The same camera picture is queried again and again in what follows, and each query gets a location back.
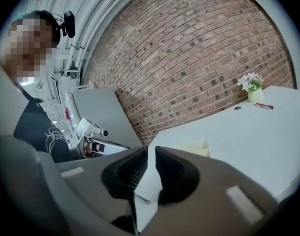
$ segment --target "gray panel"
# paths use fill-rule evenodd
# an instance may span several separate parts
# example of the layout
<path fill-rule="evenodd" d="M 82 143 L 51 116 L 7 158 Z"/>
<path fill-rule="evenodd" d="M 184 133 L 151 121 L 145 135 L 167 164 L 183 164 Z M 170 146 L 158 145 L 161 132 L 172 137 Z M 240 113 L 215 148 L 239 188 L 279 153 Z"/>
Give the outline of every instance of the gray panel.
<path fill-rule="evenodd" d="M 82 167 L 83 172 L 65 181 L 77 195 L 95 214 L 108 222 L 112 222 L 126 213 L 128 200 L 113 198 L 102 183 L 101 173 L 106 166 L 129 154 L 140 147 L 132 148 L 120 153 L 101 156 L 97 158 L 78 160 L 57 164 L 60 172 Z"/>
<path fill-rule="evenodd" d="M 109 132 L 111 141 L 131 148 L 142 146 L 112 88 L 73 92 L 80 118 L 87 118 Z"/>
<path fill-rule="evenodd" d="M 92 212 L 61 177 L 51 155 L 14 137 L 0 137 L 0 179 L 19 211 L 52 234 L 131 235 Z"/>

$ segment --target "metal pipe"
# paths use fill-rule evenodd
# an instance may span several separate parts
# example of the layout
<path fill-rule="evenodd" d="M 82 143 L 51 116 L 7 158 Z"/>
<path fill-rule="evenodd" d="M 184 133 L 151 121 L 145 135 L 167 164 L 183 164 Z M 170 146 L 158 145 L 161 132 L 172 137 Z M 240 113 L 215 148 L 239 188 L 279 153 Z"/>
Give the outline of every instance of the metal pipe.
<path fill-rule="evenodd" d="M 99 9 L 97 10 L 97 12 L 94 14 L 94 16 L 93 16 L 93 18 L 92 18 L 89 26 L 85 30 L 84 37 L 83 37 L 83 39 L 81 41 L 79 53 L 78 53 L 77 60 L 76 60 L 76 67 L 79 67 L 80 60 L 83 57 L 84 48 L 86 46 L 86 43 L 87 43 L 87 40 L 88 40 L 88 38 L 90 36 L 91 31 L 93 30 L 94 26 L 99 21 L 101 15 L 104 13 L 104 11 L 106 10 L 106 8 L 109 6 L 109 4 L 112 1 L 113 0 L 104 0 L 103 1 L 101 7 L 99 7 Z"/>
<path fill-rule="evenodd" d="M 68 0 L 68 2 L 66 3 L 66 6 L 64 8 L 64 11 L 62 13 L 64 13 L 67 10 L 71 10 L 73 12 L 73 14 L 75 15 L 76 21 L 77 21 L 78 16 L 81 14 L 81 10 L 83 10 L 83 8 L 85 8 L 84 5 L 86 4 L 86 1 L 87 0 Z M 67 48 L 70 47 L 70 42 L 72 41 L 72 39 L 64 37 L 60 41 L 61 41 L 60 47 L 67 50 Z"/>
<path fill-rule="evenodd" d="M 94 10 L 94 8 L 96 7 L 96 5 L 98 4 L 99 1 L 100 0 L 91 0 L 89 2 L 89 4 L 86 6 L 86 10 L 81 14 L 80 19 L 77 20 L 77 24 L 76 24 L 77 34 L 72 39 L 72 44 L 71 44 L 69 58 L 67 60 L 66 68 L 69 68 L 72 63 L 72 56 L 77 47 L 78 39 L 80 37 L 80 32 L 83 30 L 85 23 L 88 20 L 88 17 L 90 16 L 90 14 L 92 13 L 92 11 Z"/>
<path fill-rule="evenodd" d="M 50 6 L 50 10 L 48 10 L 49 12 L 52 13 L 56 13 L 60 16 L 63 16 L 63 13 L 65 12 L 65 7 L 66 4 L 69 2 L 70 0 L 53 0 L 52 1 L 52 6 Z M 65 49 L 66 46 L 66 42 L 67 42 L 67 37 L 62 37 L 60 39 L 60 43 L 58 45 L 59 49 Z M 63 66 L 63 62 L 56 62 L 55 63 L 55 68 L 62 71 L 64 66 Z"/>
<path fill-rule="evenodd" d="M 64 70 L 65 72 L 68 72 L 68 73 L 79 73 L 78 70 L 69 70 L 69 69 L 66 69 Z"/>
<path fill-rule="evenodd" d="M 118 6 L 118 8 L 114 11 L 112 11 L 112 13 L 114 13 L 112 16 L 115 16 L 115 14 L 117 14 L 118 13 L 118 11 L 120 10 L 120 9 L 122 9 L 123 7 L 124 7 L 124 5 L 126 5 L 127 4 L 127 2 L 125 2 L 124 0 L 123 0 L 123 2 L 121 2 L 120 4 L 119 4 L 119 6 Z M 84 70 L 88 67 L 88 64 L 89 64 L 89 62 L 90 62 L 90 58 L 92 57 L 92 54 L 93 54 L 93 51 L 94 51 L 94 46 L 91 48 L 91 50 L 90 51 L 88 51 L 88 55 L 87 55 L 87 57 L 85 57 L 85 63 L 84 63 Z M 82 67 L 82 62 L 84 61 L 84 59 L 81 59 L 81 62 L 80 62 L 80 65 L 79 65 L 79 67 L 81 68 Z"/>
<path fill-rule="evenodd" d="M 89 43 L 91 42 L 95 32 L 97 31 L 98 27 L 100 26 L 100 24 L 102 23 L 102 21 L 107 17 L 107 15 L 110 13 L 110 11 L 120 2 L 121 0 L 116 0 L 108 9 L 107 11 L 103 14 L 103 16 L 101 17 L 100 21 L 98 22 L 98 24 L 95 25 L 95 28 L 94 30 L 91 32 L 91 35 L 86 43 L 86 46 L 83 50 L 83 53 L 82 53 L 82 57 L 81 57 L 81 61 L 83 60 L 83 54 L 86 52 L 88 46 L 89 46 Z"/>

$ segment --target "paper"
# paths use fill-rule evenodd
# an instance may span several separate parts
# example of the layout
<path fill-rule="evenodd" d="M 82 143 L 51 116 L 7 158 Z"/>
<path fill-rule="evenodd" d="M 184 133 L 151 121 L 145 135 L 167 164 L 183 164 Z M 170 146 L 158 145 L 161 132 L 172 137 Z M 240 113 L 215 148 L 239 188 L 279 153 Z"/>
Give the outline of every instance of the paper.
<path fill-rule="evenodd" d="M 192 154 L 211 157 L 207 140 L 202 143 L 186 143 L 178 146 L 179 150 L 183 150 Z"/>
<path fill-rule="evenodd" d="M 157 212 L 158 203 L 151 202 L 147 204 L 137 196 L 135 196 L 134 202 L 136 208 L 136 228 L 141 233 Z"/>
<path fill-rule="evenodd" d="M 148 167 L 135 189 L 135 194 L 152 202 L 158 202 L 159 194 L 162 189 L 163 187 L 158 171 L 155 167 Z"/>

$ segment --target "brick wall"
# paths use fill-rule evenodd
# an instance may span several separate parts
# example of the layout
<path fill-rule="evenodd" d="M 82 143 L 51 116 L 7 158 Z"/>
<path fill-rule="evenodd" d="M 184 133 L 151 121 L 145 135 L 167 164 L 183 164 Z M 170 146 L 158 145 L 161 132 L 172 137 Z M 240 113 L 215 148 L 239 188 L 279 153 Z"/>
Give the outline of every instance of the brick wall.
<path fill-rule="evenodd" d="M 111 87 L 144 144 L 160 131 L 246 98 L 237 79 L 293 88 L 281 36 L 252 0 L 133 0 L 112 21 L 84 75 Z"/>

